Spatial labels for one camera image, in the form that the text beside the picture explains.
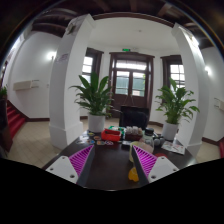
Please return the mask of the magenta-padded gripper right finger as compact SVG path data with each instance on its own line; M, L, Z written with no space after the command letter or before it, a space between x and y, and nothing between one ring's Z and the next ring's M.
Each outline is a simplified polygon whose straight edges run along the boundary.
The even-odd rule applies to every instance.
M153 183L178 171L166 157L156 157L138 146L132 147L132 157L141 185Z

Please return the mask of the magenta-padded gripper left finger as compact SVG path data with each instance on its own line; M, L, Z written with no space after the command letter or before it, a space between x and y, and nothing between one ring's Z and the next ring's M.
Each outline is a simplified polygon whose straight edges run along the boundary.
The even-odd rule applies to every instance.
M60 156L47 168L47 171L84 187L89 176L94 155L95 147L90 145L69 157Z

